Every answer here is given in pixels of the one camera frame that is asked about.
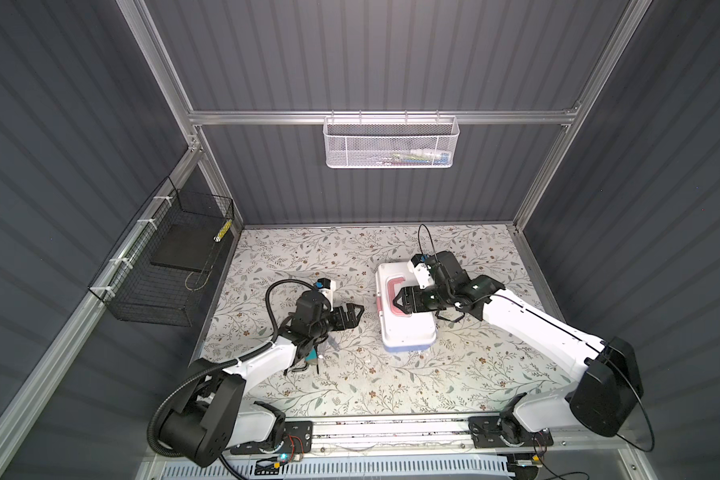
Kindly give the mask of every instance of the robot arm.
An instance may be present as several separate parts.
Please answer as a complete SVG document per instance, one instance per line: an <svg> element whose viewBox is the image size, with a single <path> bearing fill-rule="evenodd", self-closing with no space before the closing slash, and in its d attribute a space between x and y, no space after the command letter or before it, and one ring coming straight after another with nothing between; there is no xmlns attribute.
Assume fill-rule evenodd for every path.
<svg viewBox="0 0 720 480"><path fill-rule="evenodd" d="M510 400L498 424L510 443L545 428L572 426L614 436L637 404L634 393L643 394L634 350L619 338L605 342L581 332L506 289L491 294L483 320L545 354L570 377L567 386Z"/></svg>
<svg viewBox="0 0 720 480"><path fill-rule="evenodd" d="M347 303L346 311L342 306L334 308L334 289L333 282L320 279L315 288L302 293L296 312L283 322L274 342L217 366L204 359L193 362L183 387L169 396L150 422L147 440L153 450L164 456L186 456L205 467L228 446L266 442L276 448L285 415L265 403L243 404L242 398L271 375L304 360L329 332L359 324L365 309L354 303Z"/></svg>
<svg viewBox="0 0 720 480"><path fill-rule="evenodd" d="M506 289L490 296L490 302L483 307L483 320L549 357L574 382L581 380L589 368L586 359L604 348L601 338L576 330L533 308Z"/></svg>
<svg viewBox="0 0 720 480"><path fill-rule="evenodd" d="M522 301L486 275L470 279L448 251L417 254L408 262L418 286L402 288L393 305L405 313L453 307L463 315L504 329L560 367L570 384L550 392L522 394L502 411L499 426L510 443L545 428L582 426L614 436L643 395L632 346L619 338L605 342L556 320Z"/></svg>

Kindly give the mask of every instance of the red wire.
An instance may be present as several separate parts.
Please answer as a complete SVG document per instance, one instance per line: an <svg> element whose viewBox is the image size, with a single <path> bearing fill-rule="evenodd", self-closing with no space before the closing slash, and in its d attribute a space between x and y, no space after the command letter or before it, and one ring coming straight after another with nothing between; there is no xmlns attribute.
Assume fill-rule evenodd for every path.
<svg viewBox="0 0 720 480"><path fill-rule="evenodd" d="M544 440L544 435L539 434L539 437L541 437L541 439ZM544 458L544 454L547 453L547 446L546 446L546 445L541 445L541 442L538 442L538 440L537 440L537 443L539 444L539 447L544 447L544 451L543 451L543 452L541 453L541 455L539 456L539 458Z"/></svg>
<svg viewBox="0 0 720 480"><path fill-rule="evenodd" d="M296 451L296 444L293 443L293 437L288 436L288 438L291 439L291 456L290 456L290 458L288 458L288 463L290 463L290 461L293 460L293 454Z"/></svg>
<svg viewBox="0 0 720 480"><path fill-rule="evenodd" d="M302 440L299 437L296 437L296 440L298 440L298 444L302 446L302 455L304 455L304 444Z"/></svg>

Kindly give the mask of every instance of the small object in basket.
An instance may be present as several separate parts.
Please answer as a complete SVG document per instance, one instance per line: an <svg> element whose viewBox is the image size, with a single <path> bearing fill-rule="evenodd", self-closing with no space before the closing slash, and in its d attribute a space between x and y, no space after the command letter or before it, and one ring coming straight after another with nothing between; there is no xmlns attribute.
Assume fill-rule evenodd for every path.
<svg viewBox="0 0 720 480"><path fill-rule="evenodd" d="M214 242L220 242L222 238L224 238L224 235L230 231L230 227L232 226L232 221L227 220L226 223L224 223L224 226L221 227L221 230L219 230L219 234L216 235L213 238Z"/></svg>
<svg viewBox="0 0 720 480"><path fill-rule="evenodd" d="M203 272L209 268L206 262L215 244L215 235L215 228L171 225L150 263L189 272Z"/></svg>
<svg viewBox="0 0 720 480"><path fill-rule="evenodd" d="M404 165L448 165L451 153L442 150L424 148L411 150L409 154L393 154L394 162Z"/></svg>

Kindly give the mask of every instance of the plastic storage box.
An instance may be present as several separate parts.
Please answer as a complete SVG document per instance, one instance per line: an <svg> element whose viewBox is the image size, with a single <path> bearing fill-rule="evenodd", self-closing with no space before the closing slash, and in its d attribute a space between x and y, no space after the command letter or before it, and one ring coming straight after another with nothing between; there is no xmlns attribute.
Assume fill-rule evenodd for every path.
<svg viewBox="0 0 720 480"><path fill-rule="evenodd" d="M382 322L382 341L388 352L426 350L438 338L438 327L432 312L406 315L393 306L392 300L404 286L418 282L408 263L381 264L376 272L376 307Z"/></svg>

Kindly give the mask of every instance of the black cable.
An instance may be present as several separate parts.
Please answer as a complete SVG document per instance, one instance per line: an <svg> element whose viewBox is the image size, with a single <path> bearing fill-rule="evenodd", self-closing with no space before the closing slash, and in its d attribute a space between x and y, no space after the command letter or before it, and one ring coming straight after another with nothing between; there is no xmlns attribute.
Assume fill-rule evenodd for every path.
<svg viewBox="0 0 720 480"><path fill-rule="evenodd" d="M424 254L424 249L422 248L422 227L427 231L427 235L429 235L429 243L432 244L432 254L434 255L434 261L439 264L440 260L438 260L438 251L434 249L432 234L429 232L429 228L424 224L418 226L418 233L416 234L416 239L418 240L418 250L422 253L422 255Z"/></svg>
<svg viewBox="0 0 720 480"><path fill-rule="evenodd" d="M469 305L470 305L470 307L472 307L472 306L474 306L475 303L479 302L480 300L485 299L485 298L489 298L490 296L493 296L493 295L495 295L495 293L489 293L489 294L487 294L487 295L483 295L483 296L477 298L476 300L470 301Z"/></svg>
<svg viewBox="0 0 720 480"><path fill-rule="evenodd" d="M440 312L442 312L442 311L443 311L443 310L437 310L437 311L434 313L434 318L436 318L436 319L438 319L438 320L445 320L446 322L459 323L459 322L461 322L461 321L464 319L464 317L467 316L467 313L466 313L466 312L461 312L461 316L460 316L459 318L457 318L456 320L451 320L451 319L445 318L444 316L440 316Z"/></svg>
<svg viewBox="0 0 720 480"><path fill-rule="evenodd" d="M293 315L288 315L286 317L286 319L282 323L280 323L280 327L278 328L278 331L282 330L282 328L284 326L288 325L288 322L290 322L291 320L293 320Z"/></svg>
<svg viewBox="0 0 720 480"><path fill-rule="evenodd" d="M267 289L266 294L264 295L264 303L266 304L266 311L269 314L269 319L272 322L272 339L261 345L258 349L241 356L241 361L244 362L245 360L250 360L251 358L258 356L260 353L269 350L275 344L275 340L277 340L278 337L278 325L277 320L275 319L275 314L272 312L272 305L269 303L269 294L272 292L272 289L283 283L299 283L301 285L307 286L311 290L317 290L317 287L315 287L314 285L307 283L304 280L297 280L293 278L278 280L277 282L271 284ZM173 397L176 396L177 393L181 392L184 387L196 382L199 379L205 379L208 375L211 375L212 373L219 372L234 365L237 365L237 359L227 360L226 362L217 363L214 366L210 366L207 369L202 370L201 372L198 372L195 375L192 375L190 378L184 380L175 390L173 390L170 395L168 395L168 397L166 397L165 400L163 400L163 402L160 404L160 406L157 407L157 410L155 410L154 414L152 415L150 422L146 424L146 443L150 446L150 448L152 448L154 453L169 458L176 458L182 456L182 454L178 453L176 450L163 446L163 444L161 444L160 441L157 439L157 434L155 433L155 430L157 428L157 422L163 416L163 412L170 404L171 399L173 399Z"/></svg>
<svg viewBox="0 0 720 480"><path fill-rule="evenodd" d="M312 344L312 347L323 344L327 339L328 334L326 333L325 335L318 337L317 340Z"/></svg>
<svg viewBox="0 0 720 480"><path fill-rule="evenodd" d="M282 280L278 280L277 282L271 284L268 289L266 289L266 293L264 294L264 304L266 305L266 312L267 312L267 315L269 315L269 321L272 322L272 329L274 330L274 332L272 333L272 343L274 343L275 340L277 340L277 337L279 335L279 328L277 325L277 320L275 319L275 313L272 312L272 304L269 303L269 294L272 293L272 290L276 286L281 285L283 283L298 283L299 285L306 286L310 290L317 291L317 287L314 286L313 284L307 283L304 280L298 280L295 278L285 278Z"/></svg>
<svg viewBox="0 0 720 480"><path fill-rule="evenodd" d="M533 434L533 438L534 438L534 440L533 440L530 444L534 447L534 455L536 455L536 457L539 459L539 462L541 462L541 465L544 466L549 473L551 473L552 475L554 475L554 476L552 476L552 477L547 478L547 480L554 480L555 478L560 478L561 480L565 480L564 477L566 477L566 476L568 476L568 475L576 475L576 474L578 474L578 475L586 475L586 478L585 478L584 480L590 480L590 474L588 474L588 473L586 473L586 472L568 472L568 473L564 473L564 474L562 474L562 475L557 475L557 473L552 472L552 471L550 470L550 468L547 467L547 464L544 463L544 460L542 459L542 457L539 456L539 453L538 453L538 451L537 451L537 449L536 449L536 444L538 443L538 444L539 444L539 447L541 447L541 442L539 442L539 441L536 439L536 434Z"/></svg>
<svg viewBox="0 0 720 480"><path fill-rule="evenodd" d="M237 480L248 480L248 478L245 478L244 476L242 476L241 473L238 473L237 470L232 468L232 466L230 465L230 462L226 459L223 452L219 456L219 460L221 461L221 464L224 466L224 469L227 470L230 474L232 474L233 477L237 478Z"/></svg>
<svg viewBox="0 0 720 480"><path fill-rule="evenodd" d="M497 293L494 293L494 294L491 295L491 296L498 296L499 298L503 298L503 299L505 299L505 300L508 300L509 302L514 303L514 304L517 305L518 307L523 308L523 306L522 306L521 304L519 304L518 302L515 302L514 300L512 300L511 298L508 298L508 297L506 297L506 296L499 295L499 294L497 294ZM550 325L552 325L552 326L555 327L556 329L558 329L558 330L560 330L560 331L563 331L563 332L566 332L568 335L572 336L572 337L575 338L576 340L582 342L583 344L585 344L586 346L588 346L589 348L591 348L593 351L595 351L595 353L596 353L597 355L600 354L600 351L599 351L598 349L596 349L595 347L593 347L592 345L590 345L590 344L587 343L586 341L580 339L579 337L577 337L577 336L574 335L573 333L567 331L566 329L561 328L561 327L558 326L558 325L555 325L554 323L548 321L547 319L545 319L544 317L542 317L542 316L539 315L538 313L533 312L532 310L526 310L526 311L529 312L529 313L534 314L535 316L537 316L538 318L542 319L543 321L549 323ZM642 448L642 447L639 447L639 446L635 445L634 443L632 443L631 441L627 440L626 438L624 438L623 436L621 436L621 435L618 434L618 433L616 434L616 436L619 437L619 438L621 438L622 440L624 440L624 442L629 443L631 446L633 446L634 448L637 448L638 450L640 450L640 451L642 451L642 452L645 452L645 453L652 452L653 449L656 447L656 434L655 434L654 431L653 431L653 425L652 425L651 422L650 422L650 418L648 418L648 412L646 411L646 408L645 408L645 406L643 405L643 400L640 398L639 395L637 395L637 390L636 390L635 387L632 385L632 382L630 382L630 380L626 378L626 375L624 375L624 374L622 373L621 369L620 369L613 361L611 361L610 359L607 359L607 358L603 357L603 360L605 360L607 363L609 363L609 364L613 367L613 370L616 370L616 372L617 372L619 375L621 375L621 378L624 379L624 382L626 382L626 384L628 385L628 387L630 388L630 390L632 390L632 393L634 394L635 398L637 399L637 404L640 405L640 410L643 411L643 417L645 418L646 424L648 425L648 432L650 432L650 448Z"/></svg>

